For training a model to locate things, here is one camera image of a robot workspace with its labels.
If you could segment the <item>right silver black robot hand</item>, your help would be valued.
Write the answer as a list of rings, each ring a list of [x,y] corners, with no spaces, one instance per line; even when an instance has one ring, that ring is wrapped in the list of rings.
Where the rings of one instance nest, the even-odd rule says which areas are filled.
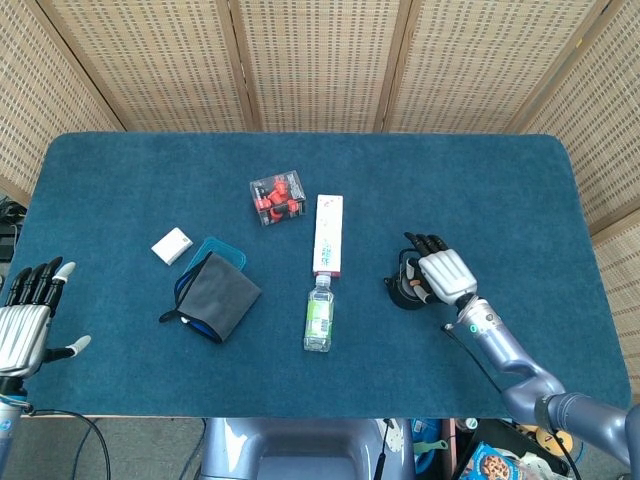
[[[401,270],[403,293],[413,302],[463,308],[477,294],[477,280],[460,255],[439,236],[405,232],[417,257]]]

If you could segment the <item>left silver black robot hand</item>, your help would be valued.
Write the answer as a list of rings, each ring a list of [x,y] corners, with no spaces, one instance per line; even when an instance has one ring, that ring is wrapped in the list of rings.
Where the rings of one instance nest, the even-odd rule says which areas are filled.
[[[1,377],[26,379],[44,363],[73,358],[91,342],[89,335],[74,343],[49,348],[47,339],[74,262],[56,257],[26,267],[13,279],[1,306]]]

